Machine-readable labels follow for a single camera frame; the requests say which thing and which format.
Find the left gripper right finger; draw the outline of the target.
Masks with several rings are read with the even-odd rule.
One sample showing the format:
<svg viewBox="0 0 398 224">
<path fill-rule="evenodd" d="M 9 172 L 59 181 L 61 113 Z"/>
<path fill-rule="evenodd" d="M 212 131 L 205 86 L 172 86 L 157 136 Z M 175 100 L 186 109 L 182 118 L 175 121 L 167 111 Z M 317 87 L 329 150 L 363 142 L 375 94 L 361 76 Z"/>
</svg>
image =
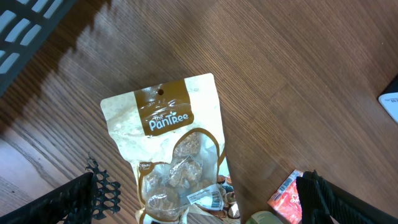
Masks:
<svg viewBox="0 0 398 224">
<path fill-rule="evenodd" d="M 297 177 L 296 186 L 302 224 L 397 224 L 397 218 L 330 183 L 316 171 Z"/>
</svg>

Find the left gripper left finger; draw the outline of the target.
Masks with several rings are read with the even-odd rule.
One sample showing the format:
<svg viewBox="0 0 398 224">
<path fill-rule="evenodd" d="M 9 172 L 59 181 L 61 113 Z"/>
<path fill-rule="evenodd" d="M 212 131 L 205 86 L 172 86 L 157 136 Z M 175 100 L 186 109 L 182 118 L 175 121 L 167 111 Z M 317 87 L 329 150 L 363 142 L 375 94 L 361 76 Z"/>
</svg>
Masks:
<svg viewBox="0 0 398 224">
<path fill-rule="evenodd" d="M 118 213 L 121 184 L 110 182 L 106 170 L 89 157 L 89 171 L 61 187 L 1 217 L 2 224 L 91 223 L 106 218 L 104 211 Z"/>
</svg>

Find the red Kleenex tissue pack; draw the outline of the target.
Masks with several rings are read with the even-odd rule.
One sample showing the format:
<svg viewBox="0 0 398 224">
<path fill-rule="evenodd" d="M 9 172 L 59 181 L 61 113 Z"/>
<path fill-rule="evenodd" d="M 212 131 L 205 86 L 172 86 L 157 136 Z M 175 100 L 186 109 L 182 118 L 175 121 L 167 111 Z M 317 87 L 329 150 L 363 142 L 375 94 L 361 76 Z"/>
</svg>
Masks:
<svg viewBox="0 0 398 224">
<path fill-rule="evenodd" d="M 298 224 L 302 219 L 302 208 L 297 192 L 296 178 L 303 172 L 295 169 L 274 192 L 267 203 L 291 224 Z"/>
</svg>

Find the green drink bottle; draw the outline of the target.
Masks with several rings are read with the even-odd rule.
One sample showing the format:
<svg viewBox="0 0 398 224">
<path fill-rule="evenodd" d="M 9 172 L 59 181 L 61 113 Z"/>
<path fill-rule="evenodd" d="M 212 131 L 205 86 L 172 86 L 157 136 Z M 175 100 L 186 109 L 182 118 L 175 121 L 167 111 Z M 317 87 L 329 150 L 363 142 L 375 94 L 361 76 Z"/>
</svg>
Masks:
<svg viewBox="0 0 398 224">
<path fill-rule="evenodd" d="M 260 211 L 252 214 L 245 224 L 283 224 L 273 213 Z"/>
</svg>

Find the brown cream snack pouch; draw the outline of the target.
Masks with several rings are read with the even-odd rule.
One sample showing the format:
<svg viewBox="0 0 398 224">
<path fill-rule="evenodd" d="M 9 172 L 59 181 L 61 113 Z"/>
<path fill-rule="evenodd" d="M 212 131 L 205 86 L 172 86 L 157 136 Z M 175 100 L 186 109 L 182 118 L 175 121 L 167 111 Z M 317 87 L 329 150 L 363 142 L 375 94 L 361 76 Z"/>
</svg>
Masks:
<svg viewBox="0 0 398 224">
<path fill-rule="evenodd" d="M 100 106 L 133 169 L 139 223 L 186 223 L 189 213 L 239 223 L 213 74 L 113 96 Z"/>
</svg>

